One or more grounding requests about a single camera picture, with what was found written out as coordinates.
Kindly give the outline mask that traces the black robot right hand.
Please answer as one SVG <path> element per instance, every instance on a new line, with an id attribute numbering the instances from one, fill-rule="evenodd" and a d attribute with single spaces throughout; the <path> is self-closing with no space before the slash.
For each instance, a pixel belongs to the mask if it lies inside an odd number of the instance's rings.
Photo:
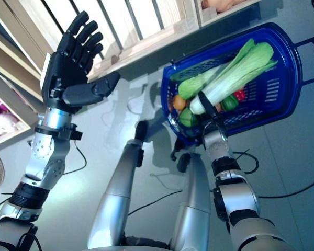
<path id="1" fill-rule="evenodd" d="M 219 124 L 221 122 L 221 117 L 216 107 L 210 103 L 203 91 L 198 93 L 198 97 L 204 108 L 204 114 L 199 116 L 201 122 L 212 122 L 214 124 Z"/>

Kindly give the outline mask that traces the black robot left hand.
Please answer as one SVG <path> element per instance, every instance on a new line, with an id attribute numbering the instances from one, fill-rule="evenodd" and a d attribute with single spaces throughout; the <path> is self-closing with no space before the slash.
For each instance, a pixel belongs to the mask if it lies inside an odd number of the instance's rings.
<path id="1" fill-rule="evenodd" d="M 63 34 L 50 56 L 41 88 L 46 107 L 75 114 L 84 106 L 101 102 L 115 89 L 120 80 L 116 71 L 88 81 L 94 57 L 103 49 L 103 35 L 97 28 L 82 11 Z"/>

